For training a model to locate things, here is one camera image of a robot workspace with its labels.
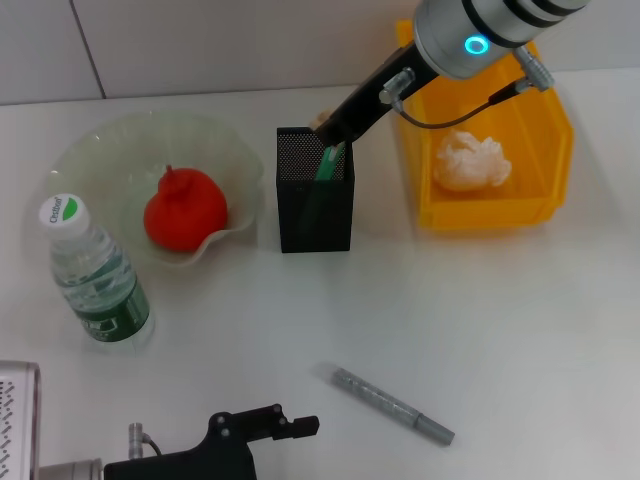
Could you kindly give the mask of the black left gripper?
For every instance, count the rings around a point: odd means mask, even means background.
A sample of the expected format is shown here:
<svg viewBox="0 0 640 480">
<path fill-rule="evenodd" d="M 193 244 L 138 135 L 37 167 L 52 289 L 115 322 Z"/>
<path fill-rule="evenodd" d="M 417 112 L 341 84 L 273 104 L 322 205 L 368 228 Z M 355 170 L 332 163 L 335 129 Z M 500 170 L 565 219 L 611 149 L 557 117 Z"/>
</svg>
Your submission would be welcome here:
<svg viewBox="0 0 640 480">
<path fill-rule="evenodd" d="M 230 414 L 214 414 L 195 447 L 142 459 L 107 464 L 105 479 L 256 479 L 248 442 L 315 436 L 317 416 L 289 421 L 280 404 Z"/>
</svg>

